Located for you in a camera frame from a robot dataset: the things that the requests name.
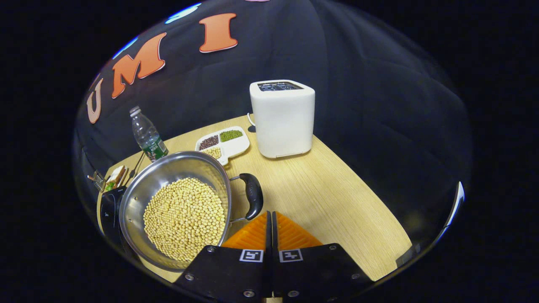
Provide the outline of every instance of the screw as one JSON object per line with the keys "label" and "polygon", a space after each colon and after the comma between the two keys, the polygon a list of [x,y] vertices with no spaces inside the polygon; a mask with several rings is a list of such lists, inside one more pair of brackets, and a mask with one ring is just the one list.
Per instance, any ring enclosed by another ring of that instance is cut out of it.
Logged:
{"label": "screw", "polygon": [[252,297],[254,297],[254,292],[253,291],[244,291],[243,295],[248,297],[248,298],[252,298]]}

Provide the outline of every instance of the toaster cord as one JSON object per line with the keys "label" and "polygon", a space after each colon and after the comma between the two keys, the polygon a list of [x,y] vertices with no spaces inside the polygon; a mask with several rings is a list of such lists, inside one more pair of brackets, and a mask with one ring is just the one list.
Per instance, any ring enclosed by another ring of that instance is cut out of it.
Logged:
{"label": "toaster cord", "polygon": [[249,119],[249,123],[250,123],[252,126],[256,126],[256,125],[253,123],[253,120],[251,120],[251,116],[249,115],[249,113],[247,113],[247,119]]}

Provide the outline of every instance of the wooden table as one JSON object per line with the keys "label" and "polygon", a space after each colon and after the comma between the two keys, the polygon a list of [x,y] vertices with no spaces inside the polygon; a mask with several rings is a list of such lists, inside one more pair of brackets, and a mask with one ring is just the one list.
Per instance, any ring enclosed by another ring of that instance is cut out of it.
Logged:
{"label": "wooden table", "polygon": [[[412,246],[406,232],[375,193],[316,136],[306,154],[268,159],[258,151],[256,134],[247,131],[247,116],[241,116],[179,135],[166,140],[165,145],[169,153],[194,150],[200,137],[231,126],[241,126],[251,145],[243,154],[230,159],[226,172],[229,177],[251,173],[258,178],[264,193],[261,214],[266,210],[279,211],[322,243],[339,243],[372,280],[397,268],[395,260]],[[106,175],[119,165],[134,168],[141,153],[113,165]],[[138,171],[150,163],[143,157]],[[234,181],[231,186],[232,218],[239,218],[248,210],[245,185]],[[98,223],[102,231],[100,205],[98,195]],[[245,224],[233,223],[229,235]],[[142,258],[141,261],[170,282],[181,275],[157,268]]]}

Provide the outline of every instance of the toaster slot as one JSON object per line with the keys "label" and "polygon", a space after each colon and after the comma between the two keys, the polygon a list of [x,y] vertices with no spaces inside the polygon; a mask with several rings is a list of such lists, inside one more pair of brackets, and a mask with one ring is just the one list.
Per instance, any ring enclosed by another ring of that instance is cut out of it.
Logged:
{"label": "toaster slot", "polygon": [[290,91],[293,89],[303,89],[303,87],[300,87],[298,85],[295,85],[290,82],[266,82],[266,83],[259,83],[258,88],[263,91]]}

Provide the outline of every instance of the pot handle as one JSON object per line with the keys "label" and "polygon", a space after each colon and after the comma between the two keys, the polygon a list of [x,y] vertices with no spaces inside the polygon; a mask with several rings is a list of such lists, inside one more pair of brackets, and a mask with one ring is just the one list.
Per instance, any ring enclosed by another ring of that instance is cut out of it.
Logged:
{"label": "pot handle", "polygon": [[258,179],[255,176],[243,173],[239,174],[239,176],[237,177],[231,178],[230,181],[234,181],[236,179],[242,179],[245,182],[245,194],[247,195],[247,200],[249,201],[249,211],[244,218],[231,220],[231,223],[245,219],[254,219],[260,213],[262,207],[264,206],[262,188],[260,187],[260,182],[258,182]]}

